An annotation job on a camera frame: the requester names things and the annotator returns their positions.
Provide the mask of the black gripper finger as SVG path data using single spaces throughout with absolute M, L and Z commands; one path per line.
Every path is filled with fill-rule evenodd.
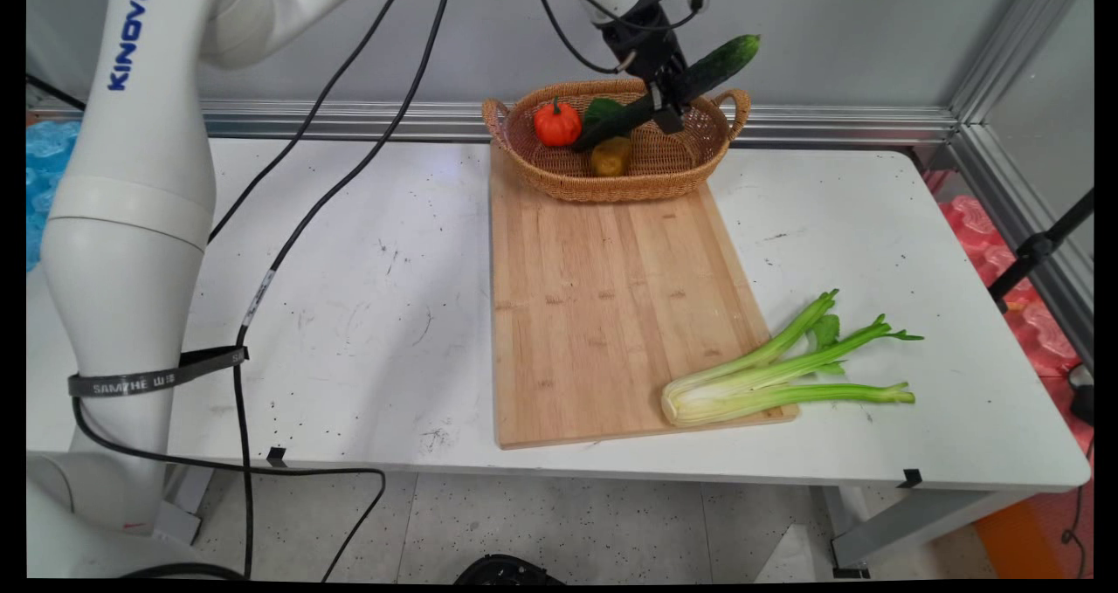
M 660 132 L 674 134 L 686 128 L 686 92 L 682 77 L 656 77 L 648 83 L 653 116 Z
M 694 91 L 694 81 L 688 74 L 686 57 L 682 51 L 671 51 L 666 62 L 667 96 L 698 96 L 701 91 Z

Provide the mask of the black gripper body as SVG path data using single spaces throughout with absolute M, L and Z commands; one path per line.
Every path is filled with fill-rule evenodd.
M 603 23 L 603 40 L 622 64 L 632 57 L 625 70 L 645 83 L 666 76 L 671 51 L 682 51 L 666 12 L 632 12 L 626 23 Z

